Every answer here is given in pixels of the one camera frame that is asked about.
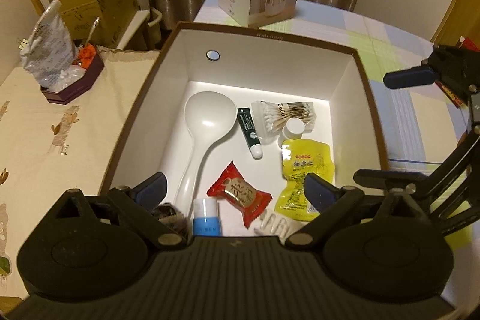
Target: purple box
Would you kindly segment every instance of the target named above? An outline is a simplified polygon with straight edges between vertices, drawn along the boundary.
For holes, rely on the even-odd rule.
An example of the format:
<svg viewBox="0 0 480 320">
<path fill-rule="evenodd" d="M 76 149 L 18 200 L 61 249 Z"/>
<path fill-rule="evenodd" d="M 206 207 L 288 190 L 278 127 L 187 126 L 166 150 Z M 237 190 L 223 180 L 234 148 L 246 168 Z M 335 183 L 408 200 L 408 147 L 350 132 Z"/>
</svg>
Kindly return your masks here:
<svg viewBox="0 0 480 320">
<path fill-rule="evenodd" d="M 48 89 L 46 87 L 40 87 L 40 90 L 50 103 L 66 105 L 68 102 L 82 95 L 85 91 L 90 90 L 104 67 L 105 65 L 97 52 L 92 60 L 92 64 L 90 64 L 90 67 L 88 67 L 85 75 L 83 75 L 81 79 L 60 92 L 47 91 Z"/>
</svg>

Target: white bottle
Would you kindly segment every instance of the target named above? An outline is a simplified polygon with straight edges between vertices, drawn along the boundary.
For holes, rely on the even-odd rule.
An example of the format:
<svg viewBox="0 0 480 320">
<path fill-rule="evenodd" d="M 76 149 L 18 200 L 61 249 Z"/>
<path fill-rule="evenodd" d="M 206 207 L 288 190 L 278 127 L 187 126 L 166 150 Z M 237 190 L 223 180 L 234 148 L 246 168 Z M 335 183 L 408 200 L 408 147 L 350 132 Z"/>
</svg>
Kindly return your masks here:
<svg viewBox="0 0 480 320">
<path fill-rule="evenodd" d="M 288 139 L 301 139 L 304 130 L 305 124 L 301 119 L 296 117 L 289 118 L 283 127 L 280 136 L 278 136 L 278 146 L 282 148 L 283 142 Z"/>
</svg>

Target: brown box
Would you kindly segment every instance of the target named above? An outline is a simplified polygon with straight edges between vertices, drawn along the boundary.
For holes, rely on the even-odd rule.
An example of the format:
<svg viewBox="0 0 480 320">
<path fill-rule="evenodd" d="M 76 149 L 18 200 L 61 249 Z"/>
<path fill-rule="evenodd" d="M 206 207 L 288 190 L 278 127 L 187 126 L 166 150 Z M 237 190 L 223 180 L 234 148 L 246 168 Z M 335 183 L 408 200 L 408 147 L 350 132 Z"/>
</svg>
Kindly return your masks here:
<svg viewBox="0 0 480 320">
<path fill-rule="evenodd" d="M 115 48 L 138 10 L 137 0 L 59 0 L 60 13 L 72 40 L 88 36 L 93 21 L 100 17 L 100 25 L 91 43 Z"/>
<path fill-rule="evenodd" d="M 40 87 L 40 91 L 42 91 L 42 94 L 45 95 L 46 100 L 50 103 L 66 105 L 68 102 L 82 95 L 85 91 L 90 90 L 104 67 L 105 65 L 103 64 L 102 58 L 97 51 L 90 67 L 88 67 L 85 75 L 83 75 L 81 79 L 60 92 L 48 91 L 46 87 Z"/>
</svg>

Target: metal screw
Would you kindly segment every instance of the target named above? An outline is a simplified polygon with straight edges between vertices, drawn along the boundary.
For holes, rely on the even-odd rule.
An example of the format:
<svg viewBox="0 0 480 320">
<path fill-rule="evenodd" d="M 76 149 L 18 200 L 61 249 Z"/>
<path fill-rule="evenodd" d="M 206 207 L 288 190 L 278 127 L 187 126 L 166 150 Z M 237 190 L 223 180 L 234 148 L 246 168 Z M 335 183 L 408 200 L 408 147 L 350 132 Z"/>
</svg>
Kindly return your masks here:
<svg viewBox="0 0 480 320">
<path fill-rule="evenodd" d="M 309 234 L 299 233 L 290 236 L 289 240 L 290 243 L 294 244 L 295 246 L 306 246 L 309 245 L 314 238 L 312 238 Z"/>
<path fill-rule="evenodd" d="M 158 242 L 163 246 L 176 246 L 181 241 L 181 236 L 177 234 L 163 234 L 158 237 Z"/>
<path fill-rule="evenodd" d="M 417 191 L 417 186 L 414 183 L 410 183 L 405 187 L 405 190 L 408 194 L 413 194 Z"/>
</svg>

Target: white tube cap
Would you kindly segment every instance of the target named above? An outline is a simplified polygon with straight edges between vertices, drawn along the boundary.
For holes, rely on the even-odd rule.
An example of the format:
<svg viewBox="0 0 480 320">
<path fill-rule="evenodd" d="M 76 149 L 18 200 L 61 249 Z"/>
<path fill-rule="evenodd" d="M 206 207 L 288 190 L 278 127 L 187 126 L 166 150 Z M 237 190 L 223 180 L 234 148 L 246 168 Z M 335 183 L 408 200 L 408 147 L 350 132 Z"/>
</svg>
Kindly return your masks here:
<svg viewBox="0 0 480 320">
<path fill-rule="evenodd" d="M 215 197 L 198 198 L 193 201 L 193 218 L 218 217 L 218 204 Z"/>
<path fill-rule="evenodd" d="M 262 146 L 260 144 L 251 146 L 250 152 L 254 159 L 260 159 L 263 156 Z"/>
<path fill-rule="evenodd" d="M 305 124 L 299 118 L 292 117 L 286 122 L 283 133 L 287 139 L 300 139 L 305 130 Z"/>
</svg>

